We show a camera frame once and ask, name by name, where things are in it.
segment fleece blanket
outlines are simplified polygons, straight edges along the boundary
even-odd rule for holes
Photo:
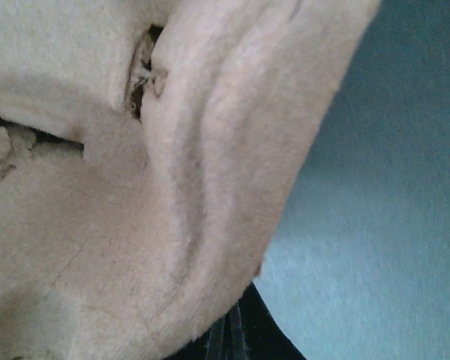
[[[162,359],[225,314],[378,5],[0,1],[0,360]]]

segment plush material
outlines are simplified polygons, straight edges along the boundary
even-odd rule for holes
[[[0,130],[0,360],[162,359],[225,314],[378,3],[0,2],[0,116],[84,145]]]

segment light blue background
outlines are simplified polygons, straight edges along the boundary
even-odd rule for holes
[[[450,1],[385,0],[255,283],[308,360],[450,359]]]

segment beige fleece fabric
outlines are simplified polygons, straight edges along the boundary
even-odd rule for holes
[[[379,5],[152,2],[0,2],[0,116],[84,145],[0,127],[0,360],[158,360],[224,315]]]

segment black fabric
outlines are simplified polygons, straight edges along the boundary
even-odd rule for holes
[[[255,286],[200,339],[166,360],[306,360],[275,324]]]

